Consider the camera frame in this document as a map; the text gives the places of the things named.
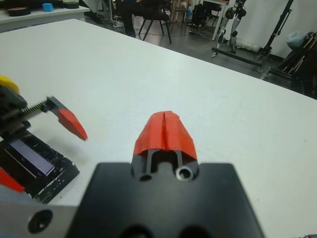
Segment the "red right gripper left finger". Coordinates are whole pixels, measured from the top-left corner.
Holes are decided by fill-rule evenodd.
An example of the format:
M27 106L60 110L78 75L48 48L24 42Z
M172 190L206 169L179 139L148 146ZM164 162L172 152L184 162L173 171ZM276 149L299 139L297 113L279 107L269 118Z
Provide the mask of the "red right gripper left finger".
M137 138L132 158L132 174L136 180L145 181L152 178L155 172L155 153L165 149L164 112L150 116Z

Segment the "black and yellow left gripper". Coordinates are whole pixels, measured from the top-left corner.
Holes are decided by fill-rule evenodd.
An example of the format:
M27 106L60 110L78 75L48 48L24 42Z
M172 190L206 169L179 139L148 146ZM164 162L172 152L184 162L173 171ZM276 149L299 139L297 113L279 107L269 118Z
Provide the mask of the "black and yellow left gripper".
M50 110L57 116L58 121L64 128L82 140L88 136L82 124L75 114L70 111L55 97L47 97L31 107L20 95L19 87L10 78L2 75L0 77L0 136L8 139L18 133L27 130L31 124L29 119ZM25 191L18 181L11 177L3 168L0 168L0 183L14 191L22 193Z

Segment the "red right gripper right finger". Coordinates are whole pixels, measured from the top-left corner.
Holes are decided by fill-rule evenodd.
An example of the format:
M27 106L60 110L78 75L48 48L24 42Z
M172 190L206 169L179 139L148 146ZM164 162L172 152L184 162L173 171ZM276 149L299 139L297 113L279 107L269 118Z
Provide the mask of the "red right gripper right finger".
M198 173L197 154L194 141L179 115L164 112L165 148L176 154L175 176L180 181L191 181Z

